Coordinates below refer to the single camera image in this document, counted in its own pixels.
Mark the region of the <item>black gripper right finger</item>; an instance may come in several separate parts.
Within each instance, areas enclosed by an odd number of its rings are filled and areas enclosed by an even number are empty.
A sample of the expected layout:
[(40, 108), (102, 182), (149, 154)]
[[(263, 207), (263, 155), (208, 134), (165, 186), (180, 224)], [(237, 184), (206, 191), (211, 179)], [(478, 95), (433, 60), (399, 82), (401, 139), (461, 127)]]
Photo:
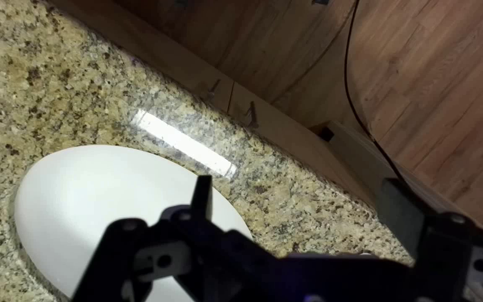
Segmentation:
[(386, 177), (378, 217), (414, 258), (408, 295), (424, 302), (483, 298), (483, 228), (456, 211), (438, 211), (404, 181)]

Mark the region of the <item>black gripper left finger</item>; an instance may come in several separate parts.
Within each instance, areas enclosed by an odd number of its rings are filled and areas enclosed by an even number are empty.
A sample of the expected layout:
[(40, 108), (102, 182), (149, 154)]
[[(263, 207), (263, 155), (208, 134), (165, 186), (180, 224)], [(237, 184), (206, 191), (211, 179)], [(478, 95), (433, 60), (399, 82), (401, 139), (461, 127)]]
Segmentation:
[(203, 268), (183, 228), (211, 219), (211, 182), (211, 176), (198, 176), (191, 201), (166, 207), (153, 226), (141, 217), (113, 221), (104, 229), (72, 302), (146, 302), (154, 281), (166, 276), (173, 276), (195, 302), (203, 302)]

